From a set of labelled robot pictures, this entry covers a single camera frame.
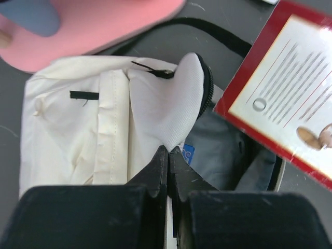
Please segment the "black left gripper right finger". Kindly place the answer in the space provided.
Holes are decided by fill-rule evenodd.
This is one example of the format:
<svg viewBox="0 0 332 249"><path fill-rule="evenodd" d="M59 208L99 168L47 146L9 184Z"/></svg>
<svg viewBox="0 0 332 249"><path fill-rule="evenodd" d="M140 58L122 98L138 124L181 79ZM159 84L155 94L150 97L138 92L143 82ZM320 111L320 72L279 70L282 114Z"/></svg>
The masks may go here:
<svg viewBox="0 0 332 249"><path fill-rule="evenodd" d="M218 191L169 154L177 248L331 248L316 209L293 193Z"/></svg>

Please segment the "red bordered white book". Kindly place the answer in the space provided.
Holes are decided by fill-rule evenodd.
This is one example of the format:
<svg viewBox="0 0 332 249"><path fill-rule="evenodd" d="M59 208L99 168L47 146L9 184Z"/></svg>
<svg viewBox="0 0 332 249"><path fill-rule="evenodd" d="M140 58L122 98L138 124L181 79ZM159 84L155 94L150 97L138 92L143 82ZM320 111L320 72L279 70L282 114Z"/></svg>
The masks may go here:
<svg viewBox="0 0 332 249"><path fill-rule="evenodd" d="M331 16L278 2L215 111L331 189Z"/></svg>

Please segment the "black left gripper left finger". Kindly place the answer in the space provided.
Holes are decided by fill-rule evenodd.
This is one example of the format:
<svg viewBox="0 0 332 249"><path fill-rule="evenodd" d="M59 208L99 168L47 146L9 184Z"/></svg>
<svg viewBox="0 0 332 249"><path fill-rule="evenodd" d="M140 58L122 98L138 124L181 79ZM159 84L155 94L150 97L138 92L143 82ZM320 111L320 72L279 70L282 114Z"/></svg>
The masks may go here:
<svg viewBox="0 0 332 249"><path fill-rule="evenodd" d="M168 151L124 185L38 186L18 202L1 248L165 248Z"/></svg>

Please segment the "beige canvas backpack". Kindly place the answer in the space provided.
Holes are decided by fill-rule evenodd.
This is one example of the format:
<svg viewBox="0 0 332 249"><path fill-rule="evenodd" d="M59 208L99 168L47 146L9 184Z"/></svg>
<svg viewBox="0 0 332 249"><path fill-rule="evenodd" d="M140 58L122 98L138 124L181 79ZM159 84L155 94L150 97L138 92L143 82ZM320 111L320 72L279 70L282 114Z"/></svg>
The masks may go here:
<svg viewBox="0 0 332 249"><path fill-rule="evenodd" d="M203 58L125 56L140 39L111 56L58 59L26 82L20 199L38 186L124 185L160 146L169 163L183 144L216 190L279 190L284 162L213 111L224 92ZM176 248L168 193L166 222L165 248Z"/></svg>

